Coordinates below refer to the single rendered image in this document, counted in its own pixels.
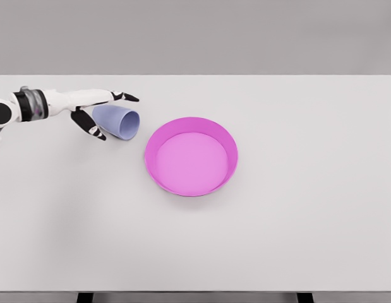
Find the pink round plate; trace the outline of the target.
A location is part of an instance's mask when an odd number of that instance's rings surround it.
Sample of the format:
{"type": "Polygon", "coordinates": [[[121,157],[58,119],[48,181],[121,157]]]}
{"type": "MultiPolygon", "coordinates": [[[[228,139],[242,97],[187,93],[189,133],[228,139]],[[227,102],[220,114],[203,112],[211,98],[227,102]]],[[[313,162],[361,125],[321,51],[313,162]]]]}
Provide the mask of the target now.
{"type": "Polygon", "coordinates": [[[147,142],[147,172],[162,189],[179,196],[215,192],[234,175],[239,151],[226,128],[202,117],[182,117],[158,128],[147,142]]]}

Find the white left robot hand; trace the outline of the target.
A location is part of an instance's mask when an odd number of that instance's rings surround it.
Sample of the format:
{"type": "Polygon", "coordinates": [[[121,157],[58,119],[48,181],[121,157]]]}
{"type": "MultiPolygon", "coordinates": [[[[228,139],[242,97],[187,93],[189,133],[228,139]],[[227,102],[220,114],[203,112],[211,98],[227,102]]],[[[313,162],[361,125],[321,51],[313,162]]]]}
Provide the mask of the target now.
{"type": "Polygon", "coordinates": [[[62,93],[57,104],[51,105],[52,114],[55,110],[60,113],[63,110],[71,112],[70,117],[84,132],[105,141],[107,138],[100,130],[93,118],[86,113],[83,108],[102,105],[117,100],[127,100],[130,102],[139,102],[140,99],[126,92],[117,92],[102,89],[77,90],[68,93],[62,93]]]}

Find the lavender blue cup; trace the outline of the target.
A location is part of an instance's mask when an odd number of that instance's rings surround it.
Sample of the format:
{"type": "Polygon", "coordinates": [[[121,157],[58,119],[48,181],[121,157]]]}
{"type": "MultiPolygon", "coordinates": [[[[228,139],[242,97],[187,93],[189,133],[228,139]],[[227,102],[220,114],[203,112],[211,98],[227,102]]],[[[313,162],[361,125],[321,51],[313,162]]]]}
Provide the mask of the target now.
{"type": "Polygon", "coordinates": [[[132,139],[140,127],[136,111],[116,105],[99,105],[93,109],[92,117],[102,129],[122,140],[132,139]]]}

